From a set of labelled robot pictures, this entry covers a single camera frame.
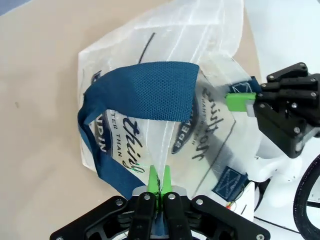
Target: silver screw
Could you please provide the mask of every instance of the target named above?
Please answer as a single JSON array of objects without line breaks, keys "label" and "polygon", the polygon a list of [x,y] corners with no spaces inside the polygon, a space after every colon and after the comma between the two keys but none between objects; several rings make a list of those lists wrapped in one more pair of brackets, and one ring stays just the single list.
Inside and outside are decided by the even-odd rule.
[{"label": "silver screw", "polygon": [[300,133],[300,128],[296,126],[296,127],[293,129],[293,131],[294,131],[296,134],[299,134],[299,133]]},{"label": "silver screw", "polygon": [[145,200],[149,200],[150,198],[151,198],[151,197],[150,197],[149,194],[144,195],[144,199],[145,199]]},{"label": "silver screw", "polygon": [[121,206],[122,204],[124,204],[124,202],[119,199],[119,200],[115,201],[115,204],[116,204],[117,206]]},{"label": "silver screw", "polygon": [[175,199],[176,198],[176,196],[174,195],[174,194],[169,194],[169,196],[168,196],[168,198],[170,199],[170,200],[173,200],[173,199]]},{"label": "silver screw", "polygon": [[265,236],[264,236],[263,234],[258,234],[258,235],[256,236],[256,239],[257,239],[257,240],[265,240]]},{"label": "silver screw", "polygon": [[204,204],[204,201],[202,199],[198,199],[197,201],[195,201],[195,203],[198,205],[202,205]]}]

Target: tan surface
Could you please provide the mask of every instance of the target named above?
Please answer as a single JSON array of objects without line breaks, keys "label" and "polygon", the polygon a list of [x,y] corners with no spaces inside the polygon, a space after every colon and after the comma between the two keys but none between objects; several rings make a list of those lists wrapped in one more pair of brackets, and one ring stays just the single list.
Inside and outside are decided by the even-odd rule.
[{"label": "tan surface", "polygon": [[[1,240],[49,239],[117,194],[81,164],[77,54],[163,2],[33,0],[0,17]],[[244,26],[236,59],[256,74],[247,20]]]}]

